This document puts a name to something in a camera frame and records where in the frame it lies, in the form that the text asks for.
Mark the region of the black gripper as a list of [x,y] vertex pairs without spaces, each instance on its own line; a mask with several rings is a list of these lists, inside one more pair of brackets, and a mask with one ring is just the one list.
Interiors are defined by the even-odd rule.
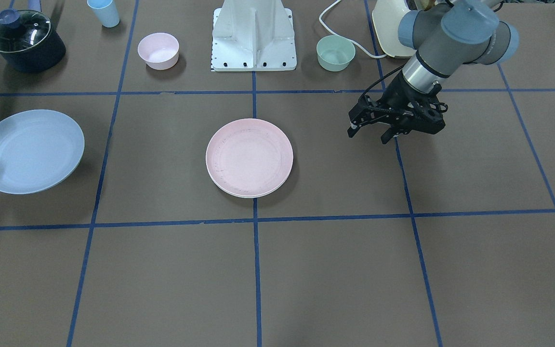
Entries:
[[381,143],[387,145],[393,138],[412,131],[437,134],[445,128],[443,114],[448,106],[438,100],[440,83],[434,81],[428,93],[421,93],[407,82],[403,73],[392,79],[381,98],[373,100],[368,92],[389,75],[381,77],[364,90],[357,103],[348,112],[350,127],[349,138],[353,138],[360,128],[375,123],[388,125],[381,135]]

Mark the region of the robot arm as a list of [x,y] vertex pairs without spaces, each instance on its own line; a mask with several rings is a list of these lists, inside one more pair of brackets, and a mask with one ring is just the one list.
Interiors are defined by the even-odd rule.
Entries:
[[497,0],[456,0],[428,11],[410,11],[400,20],[398,41],[414,50],[395,68],[384,93],[373,100],[362,92],[349,112],[348,136],[366,125],[388,126],[383,144],[412,131],[437,134],[445,127],[448,106],[438,100],[443,83],[460,66],[492,65],[507,61],[518,49],[517,29],[501,21],[493,7]]

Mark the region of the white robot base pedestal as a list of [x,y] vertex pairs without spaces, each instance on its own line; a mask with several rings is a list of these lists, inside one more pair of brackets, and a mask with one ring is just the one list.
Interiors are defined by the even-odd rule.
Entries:
[[225,0],[212,18],[212,71],[296,69],[293,13],[281,0]]

